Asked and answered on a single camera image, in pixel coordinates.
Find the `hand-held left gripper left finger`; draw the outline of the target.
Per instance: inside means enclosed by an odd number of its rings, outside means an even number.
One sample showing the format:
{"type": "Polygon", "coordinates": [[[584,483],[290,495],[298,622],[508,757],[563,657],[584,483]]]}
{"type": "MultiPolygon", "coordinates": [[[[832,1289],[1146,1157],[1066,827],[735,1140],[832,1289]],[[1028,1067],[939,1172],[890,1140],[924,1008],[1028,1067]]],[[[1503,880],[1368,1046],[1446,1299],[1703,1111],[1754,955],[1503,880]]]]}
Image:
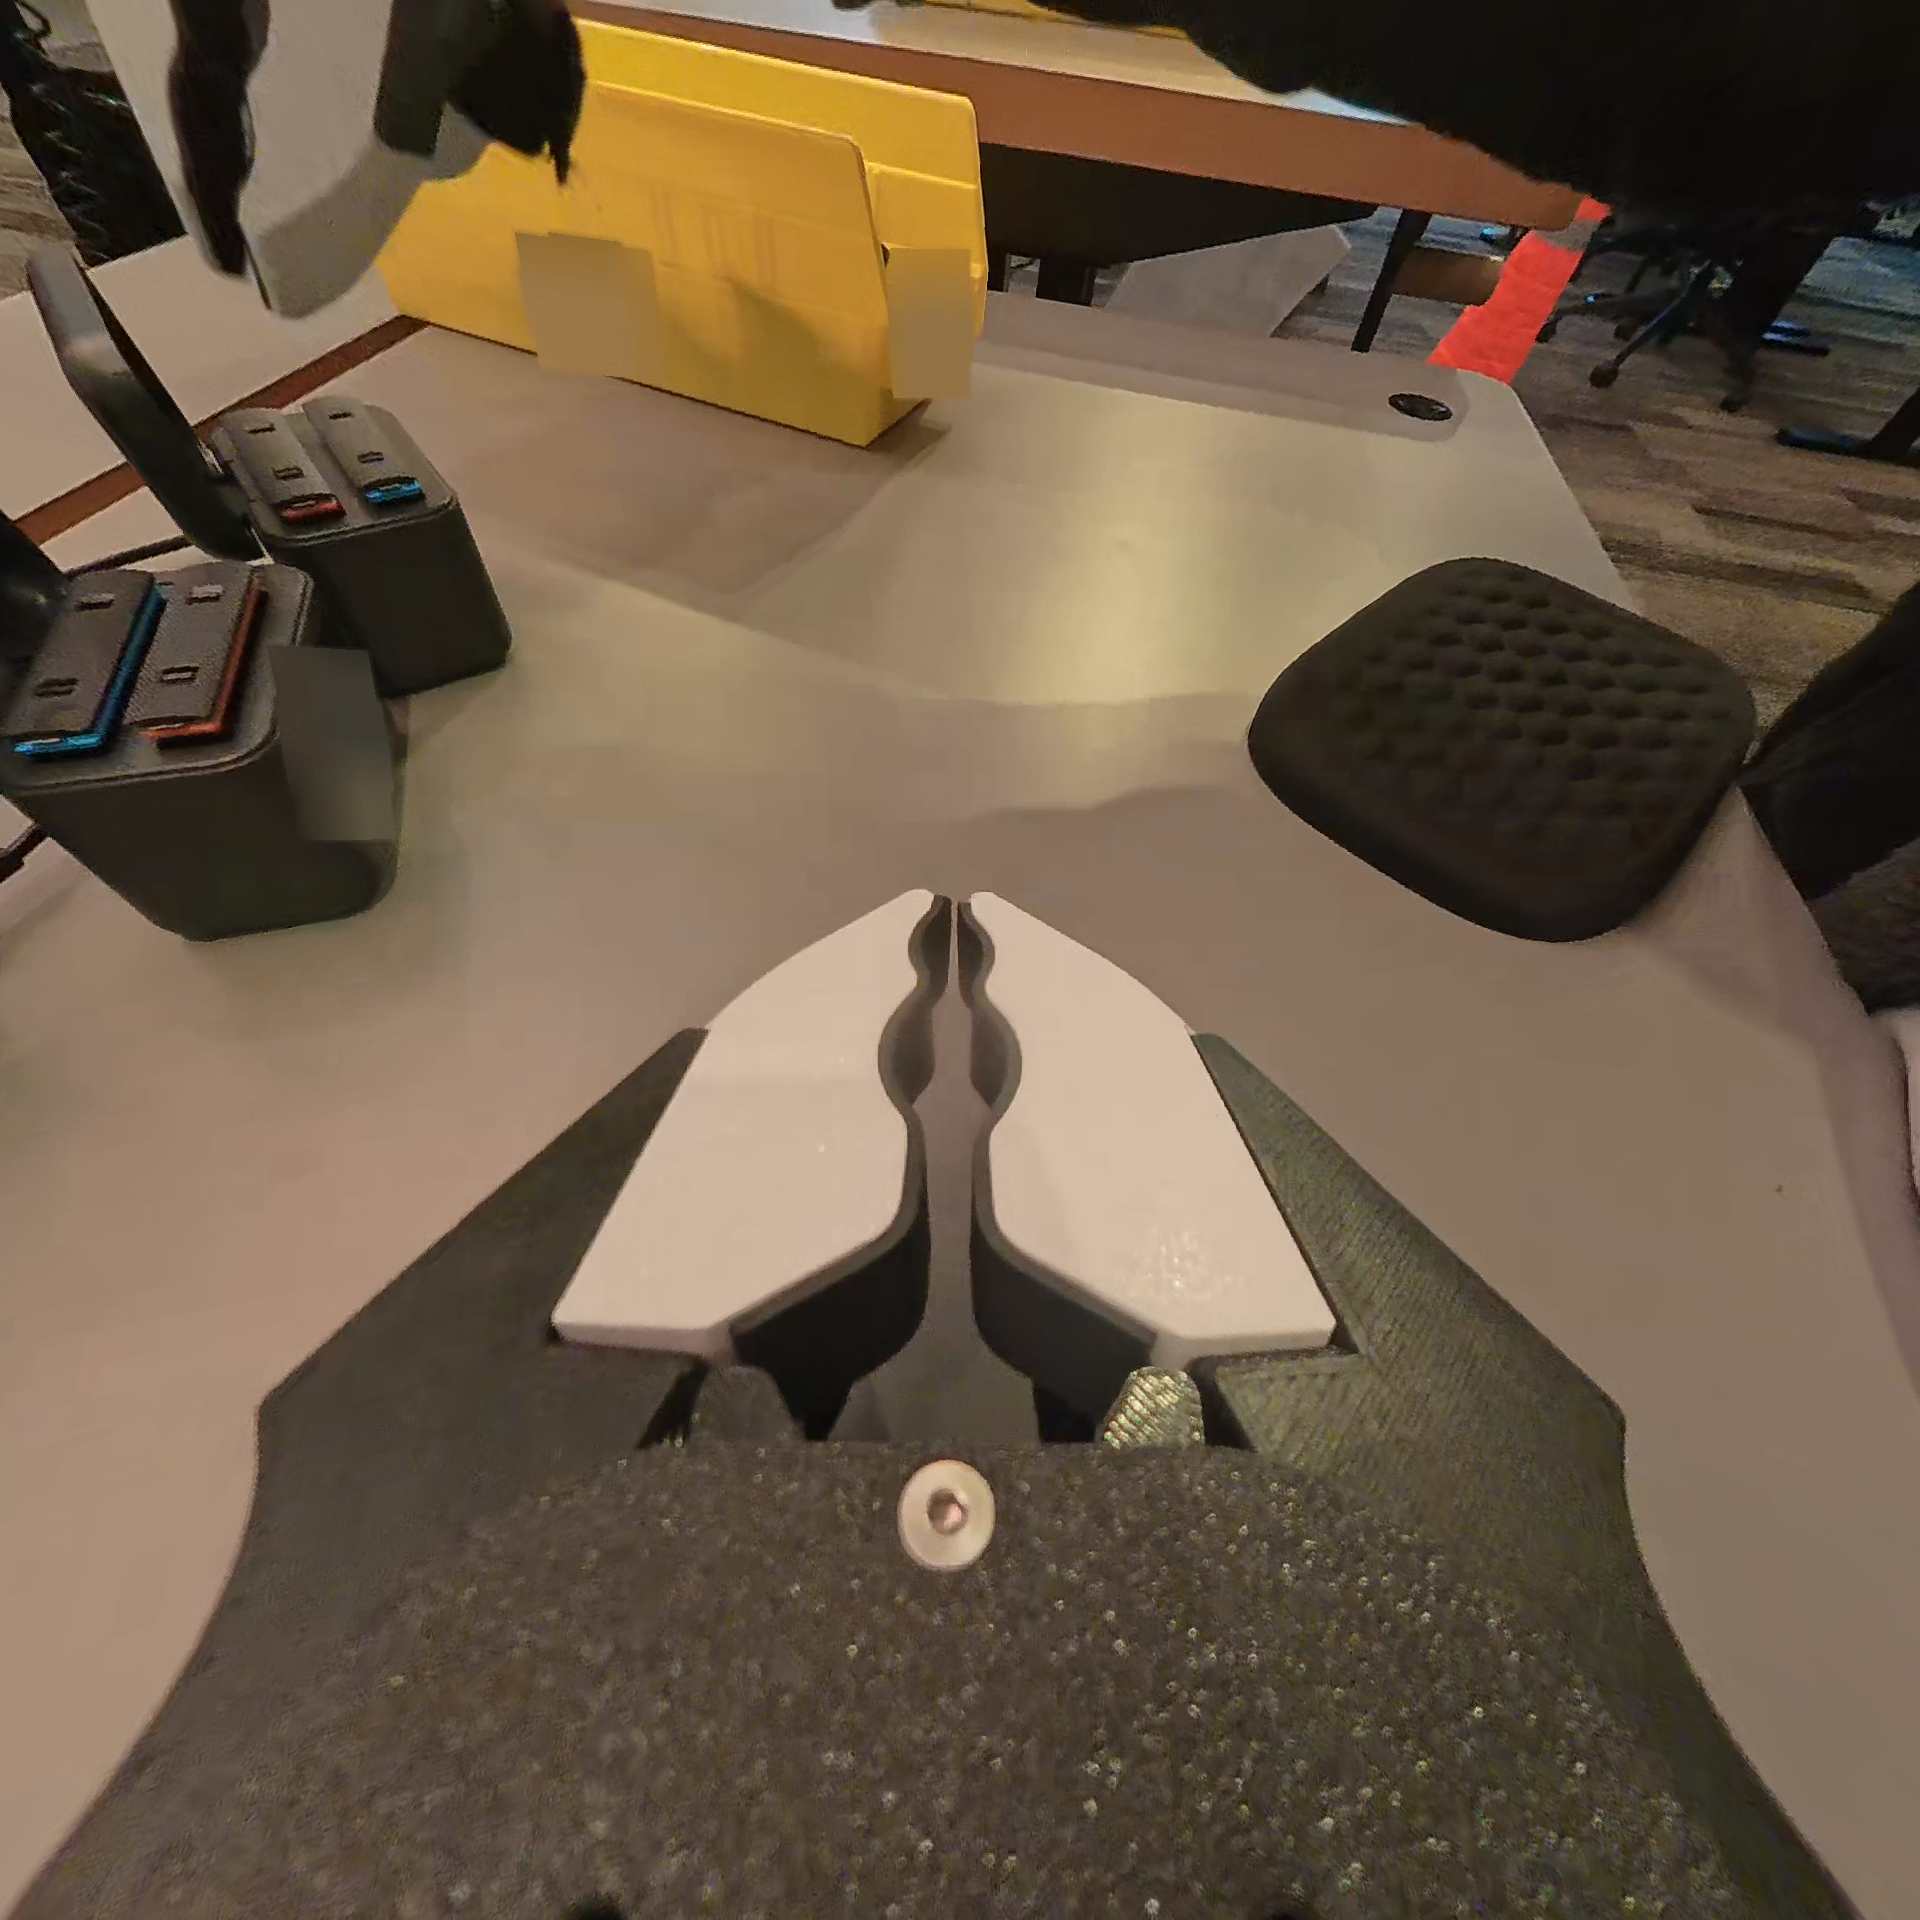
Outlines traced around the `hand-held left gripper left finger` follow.
{"type": "Polygon", "coordinates": [[[918,1096],[952,903],[904,892],[791,952],[698,1037],[557,1299],[576,1347],[748,1365],[840,1411],[927,1303],[918,1096]]]}

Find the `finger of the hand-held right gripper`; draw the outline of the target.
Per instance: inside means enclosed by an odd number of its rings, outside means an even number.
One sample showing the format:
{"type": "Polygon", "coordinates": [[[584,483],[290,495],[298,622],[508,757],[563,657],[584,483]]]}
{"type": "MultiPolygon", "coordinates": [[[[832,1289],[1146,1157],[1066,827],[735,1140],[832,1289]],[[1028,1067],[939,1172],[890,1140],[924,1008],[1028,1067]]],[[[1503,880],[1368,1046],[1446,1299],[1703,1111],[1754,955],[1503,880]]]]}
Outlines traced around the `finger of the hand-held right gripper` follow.
{"type": "Polygon", "coordinates": [[[432,86],[400,85],[400,140],[381,132],[381,78],[255,78],[254,155],[237,200],[246,275],[282,317],[310,317],[374,264],[426,185],[472,168],[488,137],[432,86]]]}
{"type": "Polygon", "coordinates": [[[254,168],[248,85],[267,3],[86,3],[159,181],[205,263],[251,277],[237,206],[254,168]]]}

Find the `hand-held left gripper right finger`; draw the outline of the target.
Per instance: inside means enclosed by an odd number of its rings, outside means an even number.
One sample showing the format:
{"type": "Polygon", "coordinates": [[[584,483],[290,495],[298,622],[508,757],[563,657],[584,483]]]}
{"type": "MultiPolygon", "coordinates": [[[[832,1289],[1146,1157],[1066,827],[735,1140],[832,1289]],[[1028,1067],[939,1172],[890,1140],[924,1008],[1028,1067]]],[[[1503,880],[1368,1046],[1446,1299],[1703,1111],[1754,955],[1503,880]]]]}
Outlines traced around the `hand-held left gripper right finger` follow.
{"type": "Polygon", "coordinates": [[[1038,1399],[1103,1417],[1127,1375],[1320,1355],[1338,1309],[1198,1036],[996,894],[962,901],[975,1331],[1038,1399]]]}

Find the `black camera battery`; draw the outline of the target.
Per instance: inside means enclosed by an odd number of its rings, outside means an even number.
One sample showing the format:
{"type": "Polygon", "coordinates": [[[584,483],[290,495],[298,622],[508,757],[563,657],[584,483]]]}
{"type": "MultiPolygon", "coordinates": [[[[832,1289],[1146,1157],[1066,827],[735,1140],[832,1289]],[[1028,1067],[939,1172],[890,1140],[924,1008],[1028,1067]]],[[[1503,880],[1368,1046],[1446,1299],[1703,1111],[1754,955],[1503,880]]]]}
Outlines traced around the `black camera battery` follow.
{"type": "Polygon", "coordinates": [[[199,747],[234,728],[258,622],[264,569],[200,563],[157,575],[159,615],[123,712],[151,743],[199,747]]]}
{"type": "Polygon", "coordinates": [[[237,408],[223,417],[230,471],[279,524],[306,527],[344,518],[344,502],[287,414],[237,408]]]}
{"type": "Polygon", "coordinates": [[[5,717],[5,740],[26,760],[106,751],[163,609],[157,581],[120,566],[80,575],[5,717]]]}
{"type": "Polygon", "coordinates": [[[428,502],[423,457],[391,415],[343,392],[309,399],[303,415],[365,509],[408,512],[428,502]]]}

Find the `yellow plastic bin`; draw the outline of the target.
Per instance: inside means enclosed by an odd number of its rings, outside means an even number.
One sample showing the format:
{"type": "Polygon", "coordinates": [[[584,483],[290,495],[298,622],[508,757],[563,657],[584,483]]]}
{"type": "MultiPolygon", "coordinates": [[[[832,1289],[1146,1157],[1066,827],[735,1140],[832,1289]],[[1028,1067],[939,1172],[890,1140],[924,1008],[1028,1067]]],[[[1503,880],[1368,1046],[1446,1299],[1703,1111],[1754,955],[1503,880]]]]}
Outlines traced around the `yellow plastic bin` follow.
{"type": "Polygon", "coordinates": [[[396,308],[870,446],[972,390],[989,293],[974,105],[587,20],[565,181],[492,147],[374,259],[396,308]]]}

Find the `black battery charging case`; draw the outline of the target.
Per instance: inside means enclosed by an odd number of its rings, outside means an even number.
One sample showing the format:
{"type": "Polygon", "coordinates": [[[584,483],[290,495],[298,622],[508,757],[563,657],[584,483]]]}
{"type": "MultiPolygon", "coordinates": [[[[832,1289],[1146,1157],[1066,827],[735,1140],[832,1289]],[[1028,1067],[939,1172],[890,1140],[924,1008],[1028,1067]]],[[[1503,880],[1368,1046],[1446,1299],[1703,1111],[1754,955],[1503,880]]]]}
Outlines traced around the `black battery charging case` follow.
{"type": "MultiPolygon", "coordinates": [[[[5,520],[5,717],[67,587],[103,569],[60,569],[5,520]]],[[[372,664],[335,644],[314,581],[264,569],[234,727],[165,750],[120,717],[106,751],[18,759],[5,740],[5,801],[157,927],[208,944],[348,918],[394,881],[400,833],[400,725],[372,664]]]]}
{"type": "Polygon", "coordinates": [[[506,664],[512,628],[461,500],[394,414],[365,403],[391,415],[423,457],[423,483],[432,483],[423,508],[365,509],[327,457],[302,403],[282,414],[293,417],[299,439],[335,483],[344,518],[279,526],[234,472],[223,431],[228,411],[271,406],[230,406],[204,437],[138,350],[78,253],[67,246],[34,253],[30,289],[68,388],[192,545],[215,560],[275,560],[303,572],[320,592],[338,643],[368,653],[374,683],[388,696],[506,664]]]}

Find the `black quilted pad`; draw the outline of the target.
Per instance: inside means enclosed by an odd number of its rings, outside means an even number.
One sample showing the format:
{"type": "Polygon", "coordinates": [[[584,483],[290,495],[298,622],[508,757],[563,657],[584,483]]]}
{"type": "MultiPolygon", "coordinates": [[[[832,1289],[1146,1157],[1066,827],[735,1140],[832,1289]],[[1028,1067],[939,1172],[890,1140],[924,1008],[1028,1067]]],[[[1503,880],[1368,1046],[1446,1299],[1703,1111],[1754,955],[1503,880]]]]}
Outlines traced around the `black quilted pad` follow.
{"type": "Polygon", "coordinates": [[[1755,720],[1691,639],[1533,566],[1448,560],[1292,660],[1246,744],[1280,804],[1414,895],[1581,944],[1683,871],[1755,720]]]}

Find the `brown wooden table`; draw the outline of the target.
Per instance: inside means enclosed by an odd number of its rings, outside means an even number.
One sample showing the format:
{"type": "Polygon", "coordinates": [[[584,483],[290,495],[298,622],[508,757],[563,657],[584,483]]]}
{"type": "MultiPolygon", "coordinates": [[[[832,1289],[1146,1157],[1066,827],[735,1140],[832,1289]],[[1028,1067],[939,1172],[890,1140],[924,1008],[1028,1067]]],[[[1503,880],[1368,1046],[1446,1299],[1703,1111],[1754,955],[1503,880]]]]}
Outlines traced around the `brown wooden table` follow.
{"type": "Polygon", "coordinates": [[[936,89],[974,108],[992,287],[1040,260],[1040,296],[1091,304],[1128,259],[1396,208],[1356,350],[1434,217],[1566,228],[1579,192],[1318,91],[1268,93],[1183,37],[946,5],[571,5],[581,17],[936,89]]]}

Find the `orange safety cone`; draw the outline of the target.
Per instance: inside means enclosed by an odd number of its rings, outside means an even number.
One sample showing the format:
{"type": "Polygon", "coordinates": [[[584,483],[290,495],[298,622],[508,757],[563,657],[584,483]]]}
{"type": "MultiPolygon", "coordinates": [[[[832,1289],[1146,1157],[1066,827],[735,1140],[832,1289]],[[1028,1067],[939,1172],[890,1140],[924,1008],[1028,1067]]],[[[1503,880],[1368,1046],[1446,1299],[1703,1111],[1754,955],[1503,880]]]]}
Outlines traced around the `orange safety cone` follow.
{"type": "Polygon", "coordinates": [[[1583,199],[1567,227],[1530,230],[1518,239],[1492,295],[1474,311],[1474,373],[1503,383],[1514,382],[1572,285],[1610,212],[1602,200],[1583,199]]]}

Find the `black office chair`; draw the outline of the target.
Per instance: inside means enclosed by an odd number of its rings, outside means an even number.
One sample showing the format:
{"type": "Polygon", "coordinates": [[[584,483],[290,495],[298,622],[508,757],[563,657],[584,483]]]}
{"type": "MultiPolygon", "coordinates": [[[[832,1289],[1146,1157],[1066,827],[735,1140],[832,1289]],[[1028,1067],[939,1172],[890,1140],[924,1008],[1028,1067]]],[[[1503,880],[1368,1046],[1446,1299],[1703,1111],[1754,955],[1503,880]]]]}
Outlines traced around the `black office chair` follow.
{"type": "Polygon", "coordinates": [[[1615,348],[1588,369],[1588,387],[1607,392],[1642,352],[1699,336],[1720,366],[1719,406],[1739,414],[1754,398],[1760,353],[1784,321],[1784,308],[1813,275],[1826,248],[1871,233],[1866,212],[1839,217],[1773,217],[1738,222],[1627,223],[1614,214],[1602,223],[1590,253],[1636,253],[1648,268],[1675,275],[1667,295],[1629,285],[1615,295],[1588,295],[1558,308],[1542,332],[1575,315],[1607,315],[1615,348]]]}

